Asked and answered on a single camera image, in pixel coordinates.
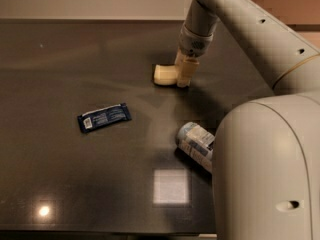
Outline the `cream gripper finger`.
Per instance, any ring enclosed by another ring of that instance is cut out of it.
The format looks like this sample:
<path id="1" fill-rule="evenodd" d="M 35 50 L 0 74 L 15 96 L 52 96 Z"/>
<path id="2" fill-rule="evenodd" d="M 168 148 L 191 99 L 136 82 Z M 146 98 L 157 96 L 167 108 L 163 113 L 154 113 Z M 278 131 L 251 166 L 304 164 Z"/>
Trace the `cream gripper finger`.
<path id="1" fill-rule="evenodd" d="M 184 58 L 184 55 L 182 54 L 180 48 L 178 48 L 174 65 L 179 66 L 181 64 L 181 62 L 183 61 L 183 58 Z"/>
<path id="2" fill-rule="evenodd" d="M 198 66 L 199 61 L 196 58 L 184 57 L 178 65 L 177 86 L 188 87 Z"/>

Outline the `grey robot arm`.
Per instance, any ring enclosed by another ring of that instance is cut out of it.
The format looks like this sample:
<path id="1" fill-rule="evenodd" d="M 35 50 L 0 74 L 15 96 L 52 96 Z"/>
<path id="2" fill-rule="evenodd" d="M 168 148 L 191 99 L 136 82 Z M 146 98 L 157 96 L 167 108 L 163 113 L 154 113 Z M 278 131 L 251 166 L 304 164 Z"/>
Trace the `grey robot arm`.
<path id="1" fill-rule="evenodd" d="M 212 16 L 274 92 L 233 109 L 216 131 L 218 240 L 320 240 L 319 50 L 251 0 L 193 0 L 184 53 Z"/>

